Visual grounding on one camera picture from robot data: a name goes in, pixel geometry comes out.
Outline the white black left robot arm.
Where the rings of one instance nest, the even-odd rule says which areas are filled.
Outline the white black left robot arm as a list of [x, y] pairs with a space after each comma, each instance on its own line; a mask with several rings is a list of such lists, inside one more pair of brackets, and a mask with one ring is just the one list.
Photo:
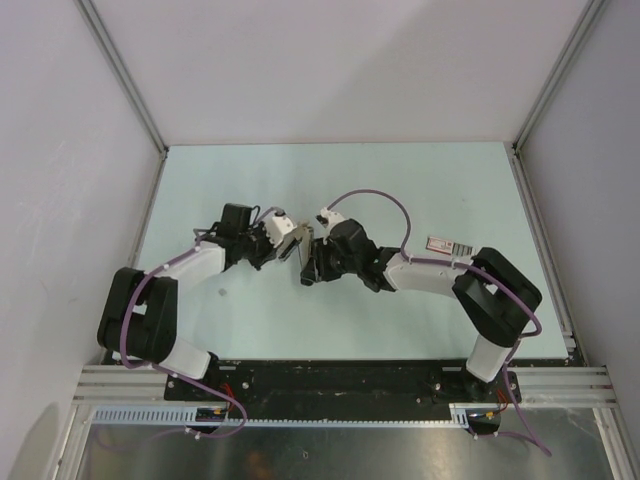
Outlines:
[[116, 352], [125, 366], [156, 365], [174, 376], [186, 376], [197, 398], [214, 397], [220, 374], [211, 369], [214, 355], [178, 332], [179, 298], [203, 282], [245, 261], [259, 270], [286, 260], [311, 232], [284, 210], [227, 203], [208, 229], [194, 231], [184, 253], [146, 272], [123, 267], [113, 276], [97, 330], [97, 342]]

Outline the red white staple box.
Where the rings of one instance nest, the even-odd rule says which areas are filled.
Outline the red white staple box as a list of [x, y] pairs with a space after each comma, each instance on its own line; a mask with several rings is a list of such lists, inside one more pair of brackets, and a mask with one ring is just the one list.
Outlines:
[[434, 236], [429, 236], [427, 238], [426, 249], [442, 255], [449, 255], [453, 257], [473, 256], [478, 251], [478, 249], [474, 246]]

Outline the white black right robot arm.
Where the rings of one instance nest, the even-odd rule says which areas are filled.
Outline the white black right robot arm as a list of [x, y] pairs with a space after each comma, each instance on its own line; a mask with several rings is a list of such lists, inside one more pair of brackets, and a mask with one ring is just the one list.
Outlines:
[[463, 393], [484, 401], [497, 389], [497, 377], [525, 336], [542, 302], [540, 290], [498, 250], [481, 248], [460, 260], [440, 253], [411, 258], [400, 248], [381, 247], [353, 219], [324, 221], [317, 238], [307, 227], [307, 248], [300, 283], [312, 286], [356, 276], [369, 290], [418, 291], [456, 299], [476, 329], [477, 337], [460, 373]]

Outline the aluminium frame rail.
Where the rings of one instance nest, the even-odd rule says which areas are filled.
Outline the aluminium frame rail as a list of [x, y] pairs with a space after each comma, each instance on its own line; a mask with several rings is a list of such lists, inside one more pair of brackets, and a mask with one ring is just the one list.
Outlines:
[[538, 408], [601, 408], [615, 405], [605, 367], [518, 367], [522, 406]]

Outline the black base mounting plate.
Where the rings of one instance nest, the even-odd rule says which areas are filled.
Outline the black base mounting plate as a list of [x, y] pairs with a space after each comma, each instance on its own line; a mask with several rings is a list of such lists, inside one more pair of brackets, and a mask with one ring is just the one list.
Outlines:
[[212, 402], [231, 392], [236, 419], [443, 420], [449, 405], [520, 402], [514, 372], [499, 374], [480, 400], [461, 387], [462, 360], [217, 360], [198, 388], [163, 378], [163, 399]]

